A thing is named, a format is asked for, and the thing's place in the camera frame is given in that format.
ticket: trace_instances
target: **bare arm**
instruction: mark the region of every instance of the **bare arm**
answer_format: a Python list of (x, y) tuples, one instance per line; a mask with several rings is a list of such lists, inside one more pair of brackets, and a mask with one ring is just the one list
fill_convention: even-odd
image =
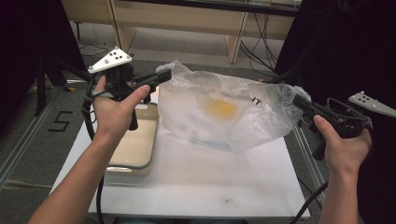
[(327, 120), (320, 116), (314, 120), (326, 139), (325, 158), (330, 172), (319, 223), (358, 223), (358, 174), (371, 147), (370, 134), (363, 130), (356, 138), (342, 139)]
[[(105, 89), (102, 77), (97, 91)], [(91, 144), (51, 195), (37, 208), (29, 223), (83, 223), (96, 188), (114, 150), (131, 123), (134, 107), (149, 93), (144, 86), (122, 102), (106, 97), (93, 101), (98, 127)]]

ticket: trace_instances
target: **beige container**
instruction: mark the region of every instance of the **beige container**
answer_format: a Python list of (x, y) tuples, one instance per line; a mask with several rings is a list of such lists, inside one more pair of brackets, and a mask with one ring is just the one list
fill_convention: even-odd
[(135, 110), (138, 128), (127, 131), (121, 139), (107, 167), (108, 173), (147, 175), (151, 170), (159, 119), (157, 105), (138, 105)]

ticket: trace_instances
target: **plastic bag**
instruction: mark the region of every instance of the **plastic bag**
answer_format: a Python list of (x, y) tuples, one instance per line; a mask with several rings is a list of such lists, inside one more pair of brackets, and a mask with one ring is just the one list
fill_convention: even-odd
[(306, 94), (301, 88), (192, 72), (178, 61), (157, 72), (166, 68), (172, 79), (160, 85), (160, 121), (183, 139), (242, 151), (287, 135), (303, 114), (292, 104), (296, 92)]

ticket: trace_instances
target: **white mounting plate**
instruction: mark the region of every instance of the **white mounting plate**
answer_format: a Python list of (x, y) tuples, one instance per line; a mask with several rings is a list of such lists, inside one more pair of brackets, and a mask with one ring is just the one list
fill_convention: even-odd
[(388, 115), (396, 118), (396, 110), (364, 94), (364, 91), (354, 94), (353, 96), (349, 97), (348, 100), (355, 105), (360, 105), (361, 107), (371, 110), (375, 113)]
[(112, 67), (121, 65), (123, 63), (129, 63), (131, 61), (132, 61), (132, 57), (130, 55), (128, 55), (127, 53), (122, 51), (122, 49), (115, 47), (105, 57), (103, 57), (99, 62), (90, 66), (88, 68), (88, 72), (91, 74), (97, 73), (97, 72), (106, 70), (108, 68), (112, 68)]

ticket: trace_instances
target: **hand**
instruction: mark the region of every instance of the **hand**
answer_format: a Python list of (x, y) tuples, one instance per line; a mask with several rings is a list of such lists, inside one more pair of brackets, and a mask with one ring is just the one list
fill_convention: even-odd
[[(106, 77), (101, 77), (95, 90), (104, 91)], [(121, 139), (132, 121), (132, 113), (137, 104), (149, 94), (149, 86), (142, 86), (121, 102), (103, 96), (93, 99), (93, 109), (98, 122), (97, 134), (109, 134)]]
[(326, 139), (325, 159), (330, 172), (357, 176), (372, 145), (368, 130), (364, 129), (358, 137), (343, 139), (321, 116), (314, 116), (314, 122)]

